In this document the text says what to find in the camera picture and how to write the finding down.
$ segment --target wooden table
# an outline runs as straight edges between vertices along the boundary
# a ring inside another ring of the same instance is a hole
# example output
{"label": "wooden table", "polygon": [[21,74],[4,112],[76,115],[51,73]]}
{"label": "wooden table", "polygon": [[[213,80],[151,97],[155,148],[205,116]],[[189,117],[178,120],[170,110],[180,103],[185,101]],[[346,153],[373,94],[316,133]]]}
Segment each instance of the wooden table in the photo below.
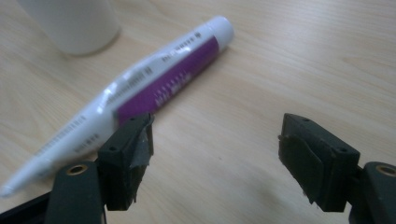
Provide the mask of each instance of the wooden table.
{"label": "wooden table", "polygon": [[[16,1],[0,3],[0,182],[130,64],[215,15],[232,44],[156,114],[137,203],[108,223],[347,223],[307,198],[278,159],[284,113],[396,164],[396,3],[114,1],[120,36],[62,54]],[[53,179],[1,199],[0,212]]]}

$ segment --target wood grain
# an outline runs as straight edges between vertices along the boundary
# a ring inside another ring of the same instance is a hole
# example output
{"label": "wood grain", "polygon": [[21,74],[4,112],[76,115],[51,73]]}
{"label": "wood grain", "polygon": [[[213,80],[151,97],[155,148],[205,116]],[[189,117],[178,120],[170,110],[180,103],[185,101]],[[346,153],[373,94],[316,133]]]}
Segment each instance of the wood grain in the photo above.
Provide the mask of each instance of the wood grain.
{"label": "wood grain", "polygon": [[[309,204],[280,163],[286,112],[396,164],[396,2],[127,1],[105,50],[64,55],[16,1],[0,3],[0,182],[130,64],[215,15],[232,44],[156,114],[137,203],[108,223],[347,223]],[[52,179],[0,212],[50,190]]]}

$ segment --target tube cap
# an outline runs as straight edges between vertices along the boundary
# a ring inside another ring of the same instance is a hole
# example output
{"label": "tube cap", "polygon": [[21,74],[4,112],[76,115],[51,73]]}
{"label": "tube cap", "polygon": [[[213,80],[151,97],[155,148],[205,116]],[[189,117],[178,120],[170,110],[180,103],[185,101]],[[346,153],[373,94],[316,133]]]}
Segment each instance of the tube cap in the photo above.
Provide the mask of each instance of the tube cap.
{"label": "tube cap", "polygon": [[223,16],[214,17],[208,21],[206,25],[213,30],[213,34],[219,43],[219,51],[224,48],[233,40],[233,26]]}

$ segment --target tube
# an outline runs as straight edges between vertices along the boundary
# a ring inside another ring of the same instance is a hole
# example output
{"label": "tube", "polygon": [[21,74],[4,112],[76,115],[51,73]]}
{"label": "tube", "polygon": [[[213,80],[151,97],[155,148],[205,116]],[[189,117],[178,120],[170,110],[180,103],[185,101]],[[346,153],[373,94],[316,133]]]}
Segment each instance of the tube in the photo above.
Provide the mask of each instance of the tube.
{"label": "tube", "polygon": [[232,25],[217,16],[126,69],[8,180],[0,196],[95,151],[128,118],[157,111],[232,39]]}

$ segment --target purple label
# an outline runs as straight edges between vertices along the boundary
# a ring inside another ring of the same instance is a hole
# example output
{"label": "purple label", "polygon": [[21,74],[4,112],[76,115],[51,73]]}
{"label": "purple label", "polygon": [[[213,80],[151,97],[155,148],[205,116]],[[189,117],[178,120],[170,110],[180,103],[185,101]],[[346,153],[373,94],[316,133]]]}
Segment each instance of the purple label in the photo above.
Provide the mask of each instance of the purple label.
{"label": "purple label", "polygon": [[122,105],[117,111],[119,124],[132,116],[155,112],[213,61],[218,53],[219,44],[213,36]]}

